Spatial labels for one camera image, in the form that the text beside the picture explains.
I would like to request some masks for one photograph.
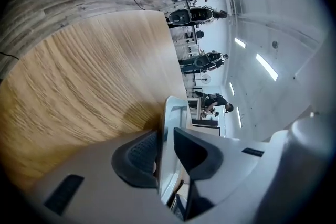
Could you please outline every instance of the wooden table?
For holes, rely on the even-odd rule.
[[[2,82],[1,162],[26,190],[85,145],[159,128],[170,95],[186,100],[163,13],[82,20],[35,46]]]

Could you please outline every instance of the ceiling light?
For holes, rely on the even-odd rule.
[[[232,92],[233,96],[235,96],[235,91],[233,90],[233,87],[232,87],[231,81],[229,82],[229,85],[230,85],[231,92]]]
[[[244,49],[246,48],[246,44],[242,41],[240,41],[238,38],[235,38],[235,42],[241,45]]]
[[[241,120],[240,120],[240,114],[239,114],[239,108],[237,108],[237,115],[238,115],[238,121],[239,121],[239,128],[242,128],[241,126]]]
[[[274,71],[274,69],[264,60],[263,57],[261,57],[259,54],[257,54],[257,60],[262,64],[263,67],[267,70],[267,72],[271,75],[271,77],[274,79],[274,81],[277,80],[278,74]]]

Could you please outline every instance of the black shirt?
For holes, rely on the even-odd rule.
[[[209,98],[205,99],[204,105],[205,107],[209,107],[212,103],[217,102],[217,105],[227,105],[227,101],[223,97]]]

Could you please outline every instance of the person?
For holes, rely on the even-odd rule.
[[[207,113],[211,111],[214,106],[224,106],[225,113],[232,112],[234,107],[232,104],[228,103],[223,96],[220,94],[206,94],[202,92],[196,92],[197,95],[201,95],[201,108],[204,109],[204,112]]]
[[[198,8],[192,8],[190,9],[190,12],[192,14],[193,11],[197,11]],[[175,27],[182,27],[182,26],[195,26],[195,25],[203,25],[203,24],[209,24],[209,23],[212,23],[214,20],[218,20],[218,19],[225,19],[227,17],[227,12],[224,11],[224,10],[221,10],[220,12],[217,12],[215,10],[212,10],[212,18],[208,19],[208,20],[204,20],[202,22],[193,22],[191,21],[190,23],[188,24],[184,24],[184,25],[173,25],[170,23],[169,19],[166,18],[167,20],[167,23],[168,23],[168,28],[175,28]]]
[[[181,67],[181,72],[183,72],[184,74],[195,74],[199,73],[200,71],[201,72],[212,71],[221,67],[224,64],[225,60],[229,59],[228,54],[222,55],[220,52],[216,52],[214,50],[208,53],[207,55],[210,57],[211,61],[210,63],[202,67],[198,67],[195,65],[195,60],[199,56],[192,57],[187,60],[179,60],[178,61],[179,64],[183,65],[183,67]]]

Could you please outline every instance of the concrete ceiling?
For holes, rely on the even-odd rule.
[[[228,137],[262,141],[307,108],[328,107],[327,101],[324,108],[314,103],[317,97],[312,97],[309,88],[315,85],[316,78],[307,74],[325,73],[323,68],[317,71],[325,62],[314,59],[322,59],[319,52],[328,51],[322,47],[331,44],[328,34],[332,20],[323,0],[235,0],[235,4],[237,24],[231,28],[233,42],[223,83],[226,98],[239,107],[243,126],[239,128],[236,112],[226,114],[226,133]],[[246,49],[234,43],[235,37],[247,44]],[[274,40],[279,43],[278,49],[272,47]],[[256,60],[256,54],[275,69],[277,81]],[[309,70],[310,61],[315,70]],[[230,81],[235,96],[229,88]],[[328,99],[326,94],[331,94],[333,84],[319,82],[320,87],[313,92],[319,94],[319,100]]]

